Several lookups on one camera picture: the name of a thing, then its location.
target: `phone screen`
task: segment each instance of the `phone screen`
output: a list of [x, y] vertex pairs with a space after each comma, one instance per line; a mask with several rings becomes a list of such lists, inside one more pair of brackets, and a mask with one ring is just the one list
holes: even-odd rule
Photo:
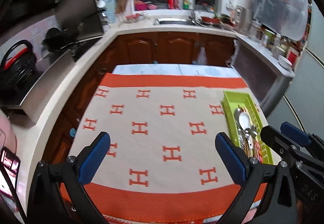
[[[10, 152], [6, 147], [3, 147], [1, 150], [1, 163], [3, 163], [12, 185], [14, 188], [16, 188], [17, 175], [20, 166], [19, 158]], [[13, 199], [9, 186], [2, 174], [0, 174], [0, 192]]]

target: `brown cabinet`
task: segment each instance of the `brown cabinet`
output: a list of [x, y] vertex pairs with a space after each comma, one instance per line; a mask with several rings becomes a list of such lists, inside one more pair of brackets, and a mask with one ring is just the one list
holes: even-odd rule
[[200, 50], [198, 33], [159, 32], [156, 60], [159, 63], [192, 64]]
[[199, 34], [205, 47], [207, 65], [226, 67], [226, 61], [234, 54], [234, 41], [231, 37]]
[[58, 164], [67, 158], [73, 142], [73, 138], [70, 136], [72, 128], [73, 125], [61, 113], [47, 141], [42, 160], [49, 164]]
[[138, 33], [118, 37], [122, 64], [151, 64], [156, 51], [157, 33]]
[[74, 128], [78, 127], [83, 113], [105, 73], [111, 73], [118, 63], [117, 42], [114, 41], [83, 76], [63, 108], [64, 115]]

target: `plastic utensil tray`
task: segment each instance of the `plastic utensil tray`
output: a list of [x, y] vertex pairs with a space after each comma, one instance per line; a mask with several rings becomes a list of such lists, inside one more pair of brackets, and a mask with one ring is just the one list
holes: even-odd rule
[[257, 132], [258, 132], [257, 139], [260, 145], [263, 163], [272, 165], [273, 159], [272, 159], [270, 147], [261, 141], [260, 132], [263, 126], [251, 96], [248, 93], [224, 91], [224, 99], [222, 101], [222, 105], [227, 119], [227, 125], [231, 135], [231, 140], [233, 141], [234, 145], [237, 147], [240, 146], [240, 143], [238, 138], [236, 122], [234, 119], [234, 111], [235, 109], [238, 108], [238, 106], [245, 107], [247, 109], [253, 124], [257, 128]]

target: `table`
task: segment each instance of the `table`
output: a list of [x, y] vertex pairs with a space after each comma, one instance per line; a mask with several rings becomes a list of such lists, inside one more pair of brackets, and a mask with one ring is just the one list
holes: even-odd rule
[[[100, 131], [111, 135], [111, 149], [85, 187], [109, 222], [220, 218], [239, 190], [214, 148], [215, 135], [229, 133], [220, 104], [223, 90], [251, 93], [230, 68], [136, 64], [106, 74], [70, 155], [77, 155]], [[260, 117], [266, 125], [262, 113]], [[215, 204], [214, 198], [222, 203]]]

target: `blue gripper pad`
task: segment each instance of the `blue gripper pad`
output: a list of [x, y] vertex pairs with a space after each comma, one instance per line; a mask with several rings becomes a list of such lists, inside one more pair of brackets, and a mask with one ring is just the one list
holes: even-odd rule
[[231, 175], [233, 182], [242, 186], [247, 179], [248, 173], [246, 172], [246, 166], [242, 162], [242, 159], [235, 152], [235, 148], [237, 147], [234, 146], [225, 133], [219, 133], [216, 135], [215, 147], [225, 164], [227, 171]]
[[101, 138], [97, 142], [95, 142], [95, 140], [91, 144], [90, 147], [93, 147], [93, 149], [90, 151], [90, 153], [80, 166], [78, 180], [81, 185], [89, 184], [92, 181], [101, 162], [103, 161], [109, 150], [110, 136], [105, 132], [101, 132], [99, 136], [101, 134], [103, 134]]
[[284, 122], [280, 126], [280, 131], [301, 147], [307, 147], [312, 143], [307, 133], [304, 133], [288, 122]]

